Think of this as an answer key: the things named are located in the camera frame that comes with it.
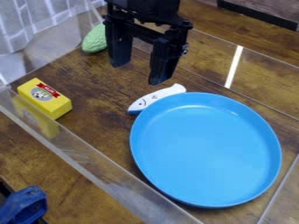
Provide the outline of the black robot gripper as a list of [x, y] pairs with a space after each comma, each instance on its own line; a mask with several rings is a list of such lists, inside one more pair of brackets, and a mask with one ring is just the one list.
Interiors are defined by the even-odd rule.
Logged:
[[[174, 76], [180, 57], [188, 52], [187, 35], [192, 23], [179, 16], [180, 0], [104, 0], [107, 2], [106, 34], [112, 67], [131, 60], [134, 37], [154, 42], [148, 84], [156, 86]], [[143, 27], [170, 25], [160, 33]]]

